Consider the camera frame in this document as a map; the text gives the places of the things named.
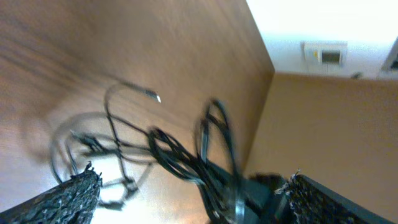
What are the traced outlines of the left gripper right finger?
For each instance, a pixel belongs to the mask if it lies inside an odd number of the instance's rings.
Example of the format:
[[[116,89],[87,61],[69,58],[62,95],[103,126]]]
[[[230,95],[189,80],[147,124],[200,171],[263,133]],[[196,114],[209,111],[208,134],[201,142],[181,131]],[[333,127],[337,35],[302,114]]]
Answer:
[[[275,193],[287,197],[299,224],[389,224],[391,221],[296,172]]]

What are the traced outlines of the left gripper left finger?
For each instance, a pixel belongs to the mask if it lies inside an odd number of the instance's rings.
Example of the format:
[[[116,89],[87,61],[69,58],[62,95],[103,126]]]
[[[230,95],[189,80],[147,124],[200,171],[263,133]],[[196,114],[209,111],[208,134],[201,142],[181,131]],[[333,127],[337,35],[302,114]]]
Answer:
[[[90,223],[102,178],[91,163],[69,180],[1,212],[1,223]]]

